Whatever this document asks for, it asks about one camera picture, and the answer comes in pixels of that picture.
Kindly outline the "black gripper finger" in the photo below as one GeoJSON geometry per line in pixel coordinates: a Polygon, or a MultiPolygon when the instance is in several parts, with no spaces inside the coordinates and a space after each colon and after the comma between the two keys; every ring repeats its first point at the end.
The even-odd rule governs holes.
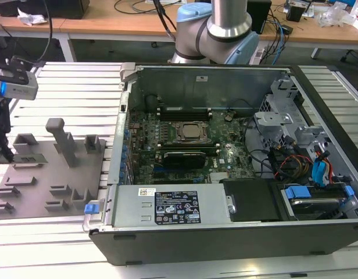
{"type": "Polygon", "coordinates": [[[8,139],[4,131],[0,132],[0,163],[12,163],[13,153],[8,147],[8,139]]]}

